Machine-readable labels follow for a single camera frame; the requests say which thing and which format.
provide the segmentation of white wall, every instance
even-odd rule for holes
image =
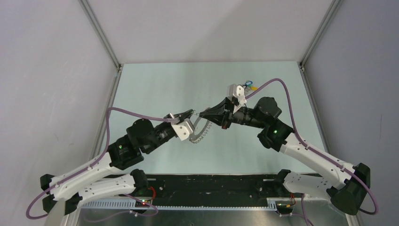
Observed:
[[[332,0],[91,0],[122,63],[300,61]]]
[[[397,0],[344,1],[305,66],[330,152],[371,168],[380,213],[362,214],[367,226],[398,221],[398,9]]]
[[[0,31],[0,225],[39,226],[39,177],[88,160],[116,71],[77,0],[1,1]]]

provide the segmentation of gray wall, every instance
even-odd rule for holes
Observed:
[[[371,168],[380,213],[362,214],[370,226],[397,221],[398,9],[397,0],[344,1],[305,66],[330,152]]]
[[[0,225],[41,226],[39,177],[89,159],[116,70],[77,0],[2,0],[0,33]]]

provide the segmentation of robotic arm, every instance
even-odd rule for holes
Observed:
[[[125,169],[144,160],[142,153],[151,153],[173,137],[187,139],[194,131],[190,122],[192,114],[192,109],[175,115],[169,114],[165,118],[178,118],[179,122],[163,122],[156,127],[147,119],[138,119],[126,129],[125,136],[109,145],[107,152],[96,165],[90,167],[100,156],[66,174],[43,175],[40,177],[43,191],[56,185],[43,199],[43,209],[48,213],[58,200],[65,199],[65,214],[69,214],[77,207],[96,199],[118,194],[141,195],[148,188],[148,181],[142,170],[135,169],[130,174],[115,179],[101,179],[109,175],[124,174]],[[57,184],[82,169],[87,170],[60,185]]]
[[[281,109],[274,98],[262,97],[254,108],[244,107],[246,100],[240,98],[243,90],[242,86],[231,85],[228,97],[215,107],[201,112],[199,116],[223,129],[229,128],[232,123],[262,129],[257,137],[264,147],[289,155],[322,176],[301,175],[283,169],[277,175],[276,182],[282,183],[289,192],[306,193],[330,200],[342,212],[356,215],[367,194],[364,187],[343,169],[310,151],[308,147],[312,145],[304,147],[295,137],[294,129],[278,119]],[[368,166],[363,163],[354,166],[328,153],[323,154],[343,165],[370,187]]]

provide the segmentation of light blue table surface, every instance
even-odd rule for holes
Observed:
[[[301,136],[324,149],[296,62],[124,64],[113,106],[161,118],[188,109],[200,112],[220,103],[233,83],[252,80],[259,87],[272,78],[281,78],[287,84]],[[248,100],[247,106],[254,107],[261,97],[274,97],[283,111],[279,119],[292,126],[280,83],[264,88]],[[111,143],[124,136],[135,120],[112,112]],[[143,154],[144,161],[126,172],[133,169],[147,174],[252,174],[278,173],[281,169],[314,172],[289,156],[265,149],[256,137],[260,131],[236,124],[224,130],[213,124],[198,144],[173,138],[151,154]]]

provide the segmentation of red wire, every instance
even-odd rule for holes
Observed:
[[[291,193],[291,202],[292,202],[293,199],[294,199],[294,204],[292,204],[292,205],[295,205],[296,204],[295,196],[294,196],[293,193]]]
[[[152,200],[155,199],[156,196],[155,189],[151,186],[150,188],[148,188],[148,190],[152,190]]]

